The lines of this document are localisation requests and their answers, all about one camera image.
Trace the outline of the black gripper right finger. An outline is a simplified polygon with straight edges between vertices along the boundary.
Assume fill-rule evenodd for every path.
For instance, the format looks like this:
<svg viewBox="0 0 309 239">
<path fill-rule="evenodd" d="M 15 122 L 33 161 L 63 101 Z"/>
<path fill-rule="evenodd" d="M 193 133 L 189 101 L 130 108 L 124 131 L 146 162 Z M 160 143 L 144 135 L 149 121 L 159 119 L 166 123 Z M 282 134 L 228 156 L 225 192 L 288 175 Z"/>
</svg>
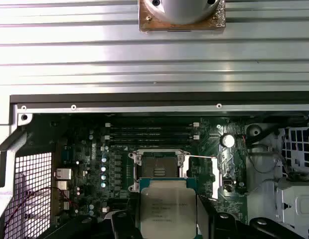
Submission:
<svg viewBox="0 0 309 239">
<path fill-rule="evenodd" d="M 308 239 L 309 195 L 248 196 L 249 223 L 198 198 L 198 225 L 204 239 Z"/>
</svg>

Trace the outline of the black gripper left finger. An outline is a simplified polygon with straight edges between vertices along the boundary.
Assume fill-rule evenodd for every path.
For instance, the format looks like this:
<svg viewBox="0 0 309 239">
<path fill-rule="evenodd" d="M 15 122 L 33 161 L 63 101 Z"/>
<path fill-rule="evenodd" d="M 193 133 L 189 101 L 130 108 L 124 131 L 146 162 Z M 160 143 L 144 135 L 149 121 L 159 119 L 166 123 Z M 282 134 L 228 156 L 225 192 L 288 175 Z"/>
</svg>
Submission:
<svg viewBox="0 0 309 239">
<path fill-rule="evenodd" d="M 114 211 L 101 222 L 78 216 L 46 234 L 47 239 L 141 239 L 143 236 L 127 211 Z"/>
</svg>

